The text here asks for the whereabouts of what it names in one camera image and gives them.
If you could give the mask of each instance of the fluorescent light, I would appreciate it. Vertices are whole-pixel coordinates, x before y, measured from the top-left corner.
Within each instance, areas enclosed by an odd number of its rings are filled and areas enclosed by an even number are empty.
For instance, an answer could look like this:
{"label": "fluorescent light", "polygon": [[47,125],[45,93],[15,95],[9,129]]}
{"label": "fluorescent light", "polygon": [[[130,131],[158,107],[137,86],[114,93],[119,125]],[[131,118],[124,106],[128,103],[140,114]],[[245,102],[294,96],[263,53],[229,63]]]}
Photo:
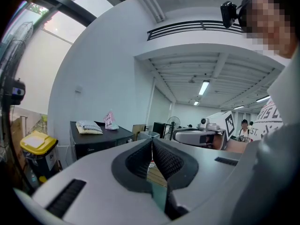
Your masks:
{"label": "fluorescent light", "polygon": [[200,89],[199,95],[203,95],[205,90],[207,89],[208,85],[210,84],[209,81],[203,81],[202,87]]}
{"label": "fluorescent light", "polygon": [[259,102],[264,101],[264,100],[267,100],[267,99],[269,99],[269,98],[270,98],[270,96],[262,97],[262,98],[256,100],[256,102],[259,103]]}
{"label": "fluorescent light", "polygon": [[240,109],[240,108],[242,108],[242,107],[244,107],[244,106],[239,106],[239,107],[236,107],[236,108],[234,108],[234,109]]}

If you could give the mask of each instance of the camera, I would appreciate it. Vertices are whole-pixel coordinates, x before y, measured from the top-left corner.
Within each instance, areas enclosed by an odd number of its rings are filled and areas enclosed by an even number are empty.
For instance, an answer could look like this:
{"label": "camera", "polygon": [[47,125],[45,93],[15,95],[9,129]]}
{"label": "camera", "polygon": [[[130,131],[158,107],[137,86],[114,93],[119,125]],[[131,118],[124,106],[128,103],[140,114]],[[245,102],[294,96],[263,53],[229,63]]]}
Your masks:
{"label": "camera", "polygon": [[201,119],[201,123],[202,123],[202,124],[205,124],[205,123],[206,123],[206,119],[205,119],[205,118],[202,118],[202,119]]}
{"label": "camera", "polygon": [[237,6],[230,1],[227,1],[221,5],[224,27],[230,28],[234,24],[235,19],[238,18],[238,15],[236,14],[236,8]]}

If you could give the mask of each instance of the yellow bin lid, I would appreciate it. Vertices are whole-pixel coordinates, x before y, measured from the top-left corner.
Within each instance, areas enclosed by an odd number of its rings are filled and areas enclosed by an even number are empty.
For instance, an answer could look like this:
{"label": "yellow bin lid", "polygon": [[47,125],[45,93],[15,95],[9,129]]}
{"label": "yellow bin lid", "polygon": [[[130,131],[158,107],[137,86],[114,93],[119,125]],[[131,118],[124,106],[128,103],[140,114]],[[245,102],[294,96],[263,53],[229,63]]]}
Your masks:
{"label": "yellow bin lid", "polygon": [[33,131],[32,134],[24,137],[20,141],[20,146],[32,154],[42,155],[55,145],[56,141],[57,139],[52,138],[47,134]]}

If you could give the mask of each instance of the person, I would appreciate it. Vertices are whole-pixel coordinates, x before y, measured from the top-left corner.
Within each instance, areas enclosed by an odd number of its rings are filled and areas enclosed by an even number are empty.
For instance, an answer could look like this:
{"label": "person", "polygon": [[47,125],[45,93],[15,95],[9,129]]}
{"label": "person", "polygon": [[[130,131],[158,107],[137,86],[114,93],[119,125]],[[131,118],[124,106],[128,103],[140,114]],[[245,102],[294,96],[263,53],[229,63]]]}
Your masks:
{"label": "person", "polygon": [[240,142],[249,142],[249,129],[248,129],[248,121],[244,119],[241,123],[242,129],[239,132],[239,141]]}
{"label": "person", "polygon": [[[251,34],[262,41],[264,45],[268,46],[269,50],[273,50],[277,55],[292,59],[287,68],[299,67],[297,59],[299,58],[299,35],[300,30],[297,26],[298,16],[296,16],[295,9],[297,2],[293,0],[244,0],[249,3],[245,7],[245,13],[243,19],[241,19],[241,27],[247,33]],[[271,98],[264,106],[258,116],[258,119],[254,122],[250,129],[250,139],[252,141],[260,140],[262,137],[274,130],[279,129],[282,125],[282,117],[286,117],[286,114],[281,114],[282,111],[286,110],[285,113],[290,113],[289,109],[285,106],[280,105],[278,102],[282,100],[282,96],[287,96],[288,93],[279,92],[278,87],[282,87],[283,84],[276,84],[274,88],[268,90]],[[296,103],[299,98],[293,97],[291,100]],[[263,116],[268,111],[271,114],[269,117]]]}
{"label": "person", "polygon": [[249,126],[248,126],[248,129],[249,129],[249,130],[252,129],[252,125],[253,125],[253,121],[251,121],[251,122],[249,123]]}

